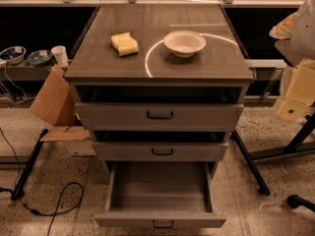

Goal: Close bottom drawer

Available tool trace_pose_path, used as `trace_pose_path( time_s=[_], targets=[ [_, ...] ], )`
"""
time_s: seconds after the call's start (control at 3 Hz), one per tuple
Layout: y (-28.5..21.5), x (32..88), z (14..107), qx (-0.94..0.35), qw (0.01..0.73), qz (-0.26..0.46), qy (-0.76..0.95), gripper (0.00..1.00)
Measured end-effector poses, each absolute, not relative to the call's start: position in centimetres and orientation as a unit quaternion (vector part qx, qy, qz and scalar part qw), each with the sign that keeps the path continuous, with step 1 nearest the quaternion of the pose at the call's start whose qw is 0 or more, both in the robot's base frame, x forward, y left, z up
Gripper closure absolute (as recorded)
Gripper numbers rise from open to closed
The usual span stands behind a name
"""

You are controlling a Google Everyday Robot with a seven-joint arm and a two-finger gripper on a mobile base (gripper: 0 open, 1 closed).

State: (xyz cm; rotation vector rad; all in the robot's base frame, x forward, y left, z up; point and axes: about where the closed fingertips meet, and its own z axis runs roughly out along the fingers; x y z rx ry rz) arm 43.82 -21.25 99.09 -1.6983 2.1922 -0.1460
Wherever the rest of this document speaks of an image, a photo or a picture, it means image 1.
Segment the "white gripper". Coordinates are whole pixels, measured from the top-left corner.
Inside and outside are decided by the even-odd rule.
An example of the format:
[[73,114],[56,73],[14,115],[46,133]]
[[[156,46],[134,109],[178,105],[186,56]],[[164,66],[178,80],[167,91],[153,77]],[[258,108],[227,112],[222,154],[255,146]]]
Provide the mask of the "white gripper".
[[276,116],[294,121],[315,102],[315,61],[302,60],[294,68],[288,67],[283,72],[281,90]]

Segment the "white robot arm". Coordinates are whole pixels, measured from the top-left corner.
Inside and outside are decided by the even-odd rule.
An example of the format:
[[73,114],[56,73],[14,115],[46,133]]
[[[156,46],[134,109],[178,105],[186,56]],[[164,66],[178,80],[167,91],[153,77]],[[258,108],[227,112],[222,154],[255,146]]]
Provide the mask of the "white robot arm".
[[301,117],[315,102],[315,0],[299,9],[270,31],[276,49],[288,62],[283,71],[276,116],[283,122]]

